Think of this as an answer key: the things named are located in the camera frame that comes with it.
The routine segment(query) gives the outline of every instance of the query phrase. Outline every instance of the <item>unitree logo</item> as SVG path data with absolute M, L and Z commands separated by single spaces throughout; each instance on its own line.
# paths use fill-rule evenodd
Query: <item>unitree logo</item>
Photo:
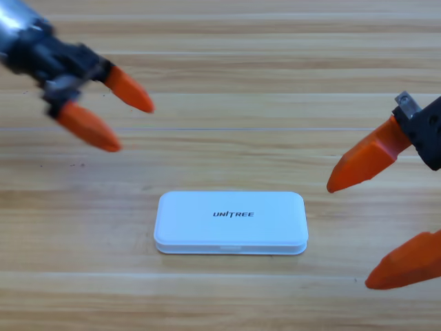
M 214 217 L 253 217 L 253 212 L 214 212 Z

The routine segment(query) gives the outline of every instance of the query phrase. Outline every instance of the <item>white plastic case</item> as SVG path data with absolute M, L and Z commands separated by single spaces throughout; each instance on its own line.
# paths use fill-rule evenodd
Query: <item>white plastic case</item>
M 308 241 L 305 205 L 294 192 L 168 192 L 154 240 L 167 254 L 300 254 Z

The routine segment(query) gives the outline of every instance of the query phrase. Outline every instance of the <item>metal bracket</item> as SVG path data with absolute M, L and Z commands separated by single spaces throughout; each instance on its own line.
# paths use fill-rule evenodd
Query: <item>metal bracket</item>
M 402 112 L 411 119 L 414 114 L 420 112 L 422 109 L 417 102 L 406 91 L 402 92 L 395 98 L 395 101 L 400 106 Z

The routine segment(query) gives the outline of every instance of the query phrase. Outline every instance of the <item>wood grain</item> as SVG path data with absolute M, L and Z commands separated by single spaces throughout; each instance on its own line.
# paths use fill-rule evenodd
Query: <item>wood grain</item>
M 408 90 L 441 91 L 438 1 L 29 0 L 63 40 L 117 62 L 155 114 L 90 84 L 82 104 L 123 151 L 44 115 L 0 69 L 0 329 L 435 331 L 440 281 L 366 289 L 390 250 L 441 227 L 439 174 L 413 148 L 329 194 L 341 155 Z M 153 240 L 170 190 L 303 196 L 297 257 L 174 256 Z

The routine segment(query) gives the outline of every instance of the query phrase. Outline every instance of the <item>orange fingertip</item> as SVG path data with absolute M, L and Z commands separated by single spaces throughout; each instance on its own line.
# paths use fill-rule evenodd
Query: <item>orange fingertip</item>
M 94 147 L 108 152 L 118 152 L 121 149 L 113 131 L 99 117 L 76 103 L 65 104 L 55 121 Z
M 385 256 L 365 285 L 372 290 L 390 290 L 438 277 L 441 277 L 441 231 L 423 232 Z
M 391 116 L 343 155 L 328 180 L 328 192 L 344 190 L 374 178 L 392 165 L 410 145 L 395 117 Z
M 118 66 L 113 66 L 104 82 L 123 102 L 143 112 L 154 112 L 154 104 L 144 88 Z

